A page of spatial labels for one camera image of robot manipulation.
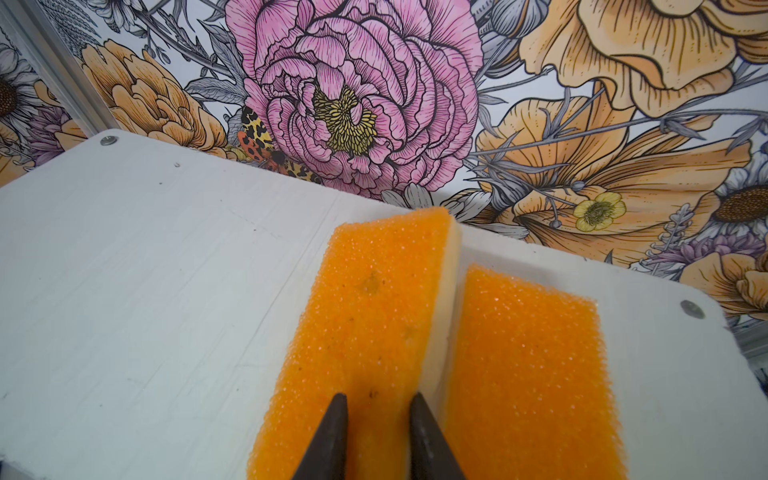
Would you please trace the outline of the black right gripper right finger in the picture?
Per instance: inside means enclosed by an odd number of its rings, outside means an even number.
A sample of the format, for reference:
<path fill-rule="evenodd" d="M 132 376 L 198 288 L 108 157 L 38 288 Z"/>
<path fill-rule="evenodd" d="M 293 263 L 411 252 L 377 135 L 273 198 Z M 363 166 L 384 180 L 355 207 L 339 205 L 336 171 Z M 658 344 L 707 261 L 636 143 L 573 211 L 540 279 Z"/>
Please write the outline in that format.
<path fill-rule="evenodd" d="M 466 479 L 421 393 L 417 393 L 410 403 L 409 438 L 413 480 Z"/>

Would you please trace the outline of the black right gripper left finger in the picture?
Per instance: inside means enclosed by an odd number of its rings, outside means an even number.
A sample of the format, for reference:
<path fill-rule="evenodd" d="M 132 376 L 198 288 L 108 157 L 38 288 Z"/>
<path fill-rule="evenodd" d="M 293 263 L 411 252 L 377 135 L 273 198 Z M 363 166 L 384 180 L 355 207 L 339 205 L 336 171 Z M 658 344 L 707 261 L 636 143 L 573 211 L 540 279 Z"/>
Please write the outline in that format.
<path fill-rule="evenodd" d="M 348 435 L 347 396 L 331 399 L 293 480 L 344 480 Z"/>

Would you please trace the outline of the orange sponge front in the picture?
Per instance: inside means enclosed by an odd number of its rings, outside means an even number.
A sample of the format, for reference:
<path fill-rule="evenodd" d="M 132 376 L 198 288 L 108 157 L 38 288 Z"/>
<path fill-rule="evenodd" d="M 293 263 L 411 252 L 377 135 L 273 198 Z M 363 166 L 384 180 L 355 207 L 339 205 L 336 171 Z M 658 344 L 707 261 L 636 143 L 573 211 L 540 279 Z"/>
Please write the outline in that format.
<path fill-rule="evenodd" d="M 443 409 L 469 479 L 623 479 L 596 304 L 473 265 Z"/>

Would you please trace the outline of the orange sponge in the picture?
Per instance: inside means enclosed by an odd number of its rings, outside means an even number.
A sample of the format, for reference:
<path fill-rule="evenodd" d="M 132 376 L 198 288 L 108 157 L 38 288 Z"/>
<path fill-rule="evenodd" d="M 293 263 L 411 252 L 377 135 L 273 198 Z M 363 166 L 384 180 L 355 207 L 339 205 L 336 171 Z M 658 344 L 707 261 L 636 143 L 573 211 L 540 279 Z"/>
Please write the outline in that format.
<path fill-rule="evenodd" d="M 348 405 L 346 477 L 407 477 L 409 405 L 438 390 L 460 246 L 460 227 L 442 207 L 335 229 L 256 437 L 249 478 L 292 477 L 339 393 Z"/>
<path fill-rule="evenodd" d="M 596 304 L 473 265 L 443 409 L 469 479 L 623 479 Z"/>

